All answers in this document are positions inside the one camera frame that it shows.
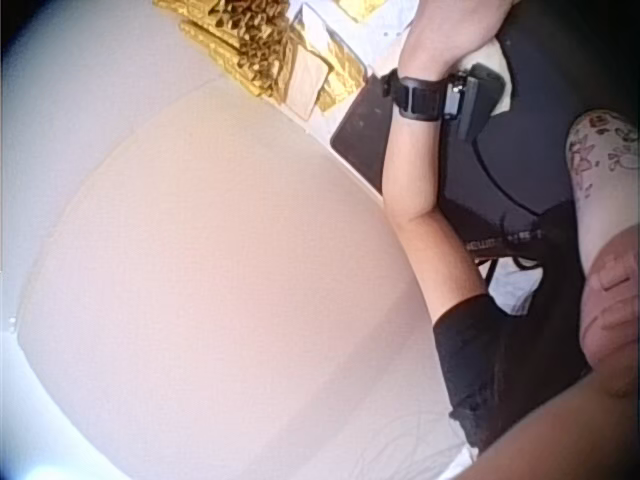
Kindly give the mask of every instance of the black device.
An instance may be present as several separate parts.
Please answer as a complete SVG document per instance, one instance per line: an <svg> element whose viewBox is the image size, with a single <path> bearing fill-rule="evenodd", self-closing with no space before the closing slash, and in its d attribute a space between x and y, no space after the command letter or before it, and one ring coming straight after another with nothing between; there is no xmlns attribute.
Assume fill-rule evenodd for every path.
<svg viewBox="0 0 640 480"><path fill-rule="evenodd" d="M506 88L500 74L480 63L437 82L399 78L396 69L381 80L382 96L393 99L400 115L424 122L459 119L457 137L467 142L482 131Z"/></svg>

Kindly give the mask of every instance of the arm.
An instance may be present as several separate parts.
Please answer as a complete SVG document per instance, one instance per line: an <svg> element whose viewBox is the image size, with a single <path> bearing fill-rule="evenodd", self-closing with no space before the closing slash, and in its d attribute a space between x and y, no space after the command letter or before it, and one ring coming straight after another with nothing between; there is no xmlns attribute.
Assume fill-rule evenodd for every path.
<svg viewBox="0 0 640 480"><path fill-rule="evenodd" d="M460 58L496 34L511 3L422 0L398 75L444 78ZM434 322L458 303L486 293L478 269L436 205L439 133L439 123L407 120L394 111L382 182L387 217Z"/></svg>
<svg viewBox="0 0 640 480"><path fill-rule="evenodd" d="M432 320L486 286L436 206L440 125L394 111L382 183L387 216L404 247Z"/></svg>
<svg viewBox="0 0 640 480"><path fill-rule="evenodd" d="M518 423L459 480L627 478L637 461L637 375L612 359Z"/></svg>

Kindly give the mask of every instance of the black wristband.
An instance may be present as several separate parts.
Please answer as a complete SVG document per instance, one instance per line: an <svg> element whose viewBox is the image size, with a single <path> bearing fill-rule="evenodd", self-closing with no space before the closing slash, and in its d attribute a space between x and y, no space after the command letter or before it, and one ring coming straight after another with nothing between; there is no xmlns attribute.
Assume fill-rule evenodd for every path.
<svg viewBox="0 0 640 480"><path fill-rule="evenodd" d="M383 97L391 97L403 117L422 122L442 119L449 78L436 82L398 78L398 70L393 69L382 78L382 85Z"/></svg>

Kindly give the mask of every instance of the dark hair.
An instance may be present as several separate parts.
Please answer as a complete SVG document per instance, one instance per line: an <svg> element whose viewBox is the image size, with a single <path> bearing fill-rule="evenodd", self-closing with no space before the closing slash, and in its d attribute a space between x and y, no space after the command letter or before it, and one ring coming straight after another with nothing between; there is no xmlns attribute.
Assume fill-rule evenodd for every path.
<svg viewBox="0 0 640 480"><path fill-rule="evenodd" d="M584 275L573 202L553 207L536 223L542 238L512 250L514 256L535 260L543 278L527 313L501 333L496 408L481 450L589 371L578 336Z"/></svg>

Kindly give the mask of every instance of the white table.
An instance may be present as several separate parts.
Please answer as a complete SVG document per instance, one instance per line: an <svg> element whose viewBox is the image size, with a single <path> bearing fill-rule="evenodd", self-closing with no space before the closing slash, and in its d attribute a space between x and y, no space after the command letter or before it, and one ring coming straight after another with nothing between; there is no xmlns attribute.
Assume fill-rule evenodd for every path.
<svg viewBox="0 0 640 480"><path fill-rule="evenodd" d="M416 0L390 4L398 2L410 6ZM313 3L367 63L405 23L398 12L409 15L407 9L385 7L386 14L380 13L386 16L375 17L369 30L382 37L360 44L366 27L353 24L329 0ZM40 12L3 59L1 415L2 456L11 475L58 465L79 478L126 478L48 397L9 320L43 242L87 176L167 105L223 75L177 23L147 0L59 0ZM326 145L346 107L332 112L329 121L315 114L308 131ZM33 480L49 480L54 473L40 471Z"/></svg>

